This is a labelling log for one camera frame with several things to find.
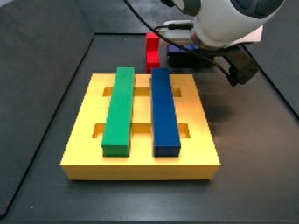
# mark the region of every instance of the black cable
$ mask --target black cable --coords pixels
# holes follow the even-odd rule
[[[163,29],[163,28],[169,28],[169,25],[158,25],[154,29],[159,30],[159,29]]]
[[[195,55],[198,58],[201,58],[202,60],[209,61],[227,76],[229,78],[229,82],[230,85],[233,87],[235,87],[238,85],[238,83],[233,80],[230,73],[226,71],[226,69],[221,66],[219,63],[217,63],[215,61],[213,61],[211,59],[209,59],[207,57],[205,57],[203,55],[198,54],[197,52],[194,52],[193,50],[190,50],[189,48],[183,47],[182,45],[178,45],[177,43],[174,43],[169,38],[166,38],[159,31],[157,31],[153,26],[145,21],[145,19],[141,17],[141,15],[138,14],[135,8],[133,7],[131,3],[125,0],[125,3],[129,7],[129,9],[134,12],[135,16],[138,17],[138,19],[141,20],[141,22],[145,24],[145,26],[147,27],[147,29],[165,41],[167,42],[170,45],[177,46],[178,48],[181,48],[182,50],[185,50],[187,53]]]

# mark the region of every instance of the red block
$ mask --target red block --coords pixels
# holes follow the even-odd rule
[[[161,67],[159,37],[154,33],[146,34],[146,71],[150,74],[153,68]]]

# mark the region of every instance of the wooden board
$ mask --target wooden board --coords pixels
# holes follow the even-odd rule
[[[61,166],[70,179],[213,179],[221,167],[211,131],[191,75],[171,75],[182,137],[179,157],[155,157],[153,148],[150,74],[135,76],[130,157],[103,157],[114,74],[94,74]]]

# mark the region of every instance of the rectangular block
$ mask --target rectangular block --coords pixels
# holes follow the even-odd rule
[[[106,157],[130,156],[135,69],[119,67],[110,101],[102,148]]]
[[[114,74],[94,74],[61,167],[78,180],[213,179],[221,161],[191,74],[173,74],[173,93],[182,150],[179,157],[154,157],[151,75],[135,75],[130,157],[105,157],[99,149]]]
[[[153,69],[153,124],[154,155],[157,157],[179,157],[182,142],[167,68]]]

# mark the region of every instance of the black table surface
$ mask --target black table surface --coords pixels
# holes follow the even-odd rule
[[[169,67],[165,48],[161,54]],[[299,222],[298,119],[262,73],[231,87],[217,69],[171,68],[173,74],[194,74],[222,162],[214,180],[69,180],[61,161],[90,77],[118,67],[146,72],[145,35],[94,38],[0,221]]]

